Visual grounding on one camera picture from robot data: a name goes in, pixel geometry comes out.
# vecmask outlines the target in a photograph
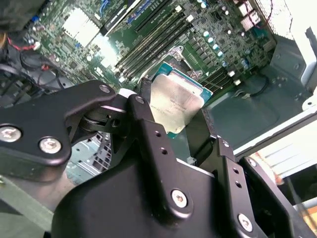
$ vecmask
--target heatsink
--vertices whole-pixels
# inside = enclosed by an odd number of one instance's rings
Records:
[[[63,27],[68,36],[86,47],[98,34],[98,26],[80,8],[74,8]]]

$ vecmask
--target black cable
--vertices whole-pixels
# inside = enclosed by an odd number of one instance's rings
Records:
[[[258,75],[265,79],[265,84],[264,84],[263,88],[259,92],[250,94],[250,97],[256,97],[256,96],[262,94],[267,89],[267,87],[269,85],[269,78],[266,75],[264,75],[262,73],[258,73]]]
[[[287,181],[287,185],[288,185],[288,187],[289,187],[289,190],[291,191],[291,194],[292,194],[292,197],[293,197],[293,199],[294,199],[294,202],[297,204],[297,206],[298,206],[300,212],[304,213],[304,214],[308,217],[308,219],[309,219],[311,225],[313,226],[314,230],[317,231],[317,224],[316,224],[316,222],[313,220],[313,218],[311,217],[311,215],[309,214],[307,208],[306,208],[306,207],[304,206],[304,204],[302,203],[300,197],[297,195],[297,193],[296,193],[296,191],[295,191],[295,188],[294,188],[294,186],[293,186],[293,183],[292,183],[290,177],[287,177],[287,178],[286,178],[286,181]]]

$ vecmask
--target red wire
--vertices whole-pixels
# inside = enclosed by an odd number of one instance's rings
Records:
[[[19,46],[16,46],[15,44],[12,43],[11,39],[8,37],[8,42],[9,44],[14,47],[15,49],[17,49],[18,51],[28,51],[28,50],[31,50],[31,49],[34,49],[35,45],[31,45],[31,46],[23,46],[23,47],[19,47]]]

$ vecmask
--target capacitor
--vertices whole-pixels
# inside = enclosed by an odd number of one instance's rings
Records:
[[[45,30],[45,26],[40,25],[40,26],[34,26],[32,28],[33,31],[44,31]]]
[[[244,69],[249,68],[249,62],[246,59],[241,59],[241,64],[242,64]]]

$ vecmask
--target white connector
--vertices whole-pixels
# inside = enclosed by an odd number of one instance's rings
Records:
[[[191,22],[192,20],[194,20],[194,17],[193,17],[192,15],[189,15],[189,16],[186,18],[186,20],[187,20],[188,22]]]
[[[33,50],[36,51],[36,50],[38,50],[40,47],[41,47],[41,43],[37,41],[37,42],[35,42],[35,44],[34,44]]]
[[[177,12],[180,12],[181,10],[183,10],[183,9],[182,9],[182,7],[181,7],[180,5],[178,5],[178,6],[175,8],[175,11],[177,11]]]

